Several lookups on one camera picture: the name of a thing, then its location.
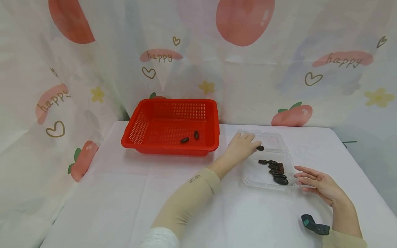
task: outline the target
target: plastic container lid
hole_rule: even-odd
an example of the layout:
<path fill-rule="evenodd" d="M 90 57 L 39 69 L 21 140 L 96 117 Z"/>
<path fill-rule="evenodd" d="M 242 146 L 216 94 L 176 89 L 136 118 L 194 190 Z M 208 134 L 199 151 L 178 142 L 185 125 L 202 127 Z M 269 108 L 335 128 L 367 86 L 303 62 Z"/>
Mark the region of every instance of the plastic container lid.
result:
<path fill-rule="evenodd" d="M 276 150 L 276 151 L 288 151 L 287 145 L 284 143 L 283 138 L 278 133 L 266 133 L 258 130 L 244 130 L 239 129 L 240 133 L 253 133 L 255 134 L 254 140 L 260 140 L 262 142 L 262 146 L 266 150 Z"/>

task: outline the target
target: table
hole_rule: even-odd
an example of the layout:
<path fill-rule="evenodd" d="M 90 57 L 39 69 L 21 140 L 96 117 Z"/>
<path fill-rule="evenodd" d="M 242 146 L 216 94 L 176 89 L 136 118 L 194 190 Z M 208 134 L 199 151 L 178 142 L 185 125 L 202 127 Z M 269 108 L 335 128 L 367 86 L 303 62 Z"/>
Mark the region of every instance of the table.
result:
<path fill-rule="evenodd" d="M 222 154 L 239 128 L 279 133 L 295 165 L 331 175 L 354 202 L 369 247 L 397 243 L 397 218 L 331 129 L 220 125 L 216 151 L 181 158 L 123 148 L 126 125 L 113 124 L 42 248 L 139 247 L 167 198 Z M 248 187 L 236 167 L 222 180 L 222 191 L 191 220 L 181 247 L 319 248 L 321 238 L 301 223 L 304 213 L 331 225 L 331 209 L 316 195 Z"/>

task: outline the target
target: black device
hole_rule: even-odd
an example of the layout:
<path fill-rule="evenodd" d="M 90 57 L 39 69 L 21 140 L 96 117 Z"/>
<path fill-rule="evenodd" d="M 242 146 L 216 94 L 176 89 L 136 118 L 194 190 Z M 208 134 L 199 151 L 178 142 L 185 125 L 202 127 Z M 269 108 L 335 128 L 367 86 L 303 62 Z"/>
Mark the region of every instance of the black device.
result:
<path fill-rule="evenodd" d="M 314 222 L 313 217 L 310 214 L 304 214 L 301 216 L 303 225 L 312 232 L 318 235 L 329 235 L 331 227 L 323 224 L 317 224 Z"/>

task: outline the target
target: yellow flower print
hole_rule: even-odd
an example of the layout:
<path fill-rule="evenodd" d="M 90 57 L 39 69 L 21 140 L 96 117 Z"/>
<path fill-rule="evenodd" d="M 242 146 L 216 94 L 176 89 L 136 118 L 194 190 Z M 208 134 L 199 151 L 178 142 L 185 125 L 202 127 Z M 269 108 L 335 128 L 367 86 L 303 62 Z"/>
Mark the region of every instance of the yellow flower print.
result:
<path fill-rule="evenodd" d="M 198 86 L 200 89 L 204 91 L 204 95 L 207 95 L 208 92 L 214 93 L 215 92 L 215 84 L 214 83 L 208 83 L 206 80 L 202 82 L 201 85 Z"/>
<path fill-rule="evenodd" d="M 91 89 L 91 93 L 93 94 L 93 97 L 91 98 L 92 102 L 99 101 L 100 103 L 103 103 L 103 97 L 105 96 L 105 93 L 100 89 L 99 86 L 96 89 Z"/>
<path fill-rule="evenodd" d="M 374 93 L 370 91 L 366 91 L 364 96 L 369 98 L 369 101 L 366 102 L 366 106 L 372 106 L 376 104 L 378 107 L 385 108 L 387 104 L 394 100 L 393 94 L 385 94 L 385 88 L 379 88 Z"/>

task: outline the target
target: basket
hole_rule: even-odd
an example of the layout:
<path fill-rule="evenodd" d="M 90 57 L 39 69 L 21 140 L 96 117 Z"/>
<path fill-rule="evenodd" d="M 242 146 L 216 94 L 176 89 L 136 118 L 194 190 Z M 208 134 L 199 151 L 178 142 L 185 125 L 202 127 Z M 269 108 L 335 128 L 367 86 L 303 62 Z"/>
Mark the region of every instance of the basket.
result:
<path fill-rule="evenodd" d="M 198 131 L 199 138 L 194 138 Z M 181 143 L 183 138 L 189 141 Z M 206 156 L 219 146 L 216 102 L 209 99 L 145 99 L 139 102 L 121 144 L 146 154 Z"/>

